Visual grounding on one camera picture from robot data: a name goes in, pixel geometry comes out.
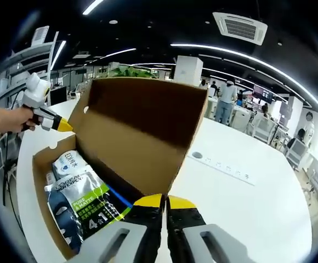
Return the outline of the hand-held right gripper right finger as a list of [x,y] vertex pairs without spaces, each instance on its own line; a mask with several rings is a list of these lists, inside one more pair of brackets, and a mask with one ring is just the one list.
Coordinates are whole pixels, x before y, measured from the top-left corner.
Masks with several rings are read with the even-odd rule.
[[187,199],[166,198],[168,248],[173,262],[246,262],[247,248],[216,224],[207,224]]

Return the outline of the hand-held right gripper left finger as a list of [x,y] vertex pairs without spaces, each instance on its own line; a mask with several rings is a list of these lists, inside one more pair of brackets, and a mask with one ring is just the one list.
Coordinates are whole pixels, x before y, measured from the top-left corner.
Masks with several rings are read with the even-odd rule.
[[116,221],[81,245],[74,262],[155,262],[161,244],[165,196],[137,200],[124,220]]

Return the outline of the person's left hand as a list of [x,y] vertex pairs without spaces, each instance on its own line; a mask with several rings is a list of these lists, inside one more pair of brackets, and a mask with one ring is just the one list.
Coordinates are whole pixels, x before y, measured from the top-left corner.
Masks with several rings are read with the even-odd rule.
[[36,123],[32,120],[33,111],[27,107],[19,107],[9,111],[9,132],[21,132],[27,126],[28,130],[34,131]]

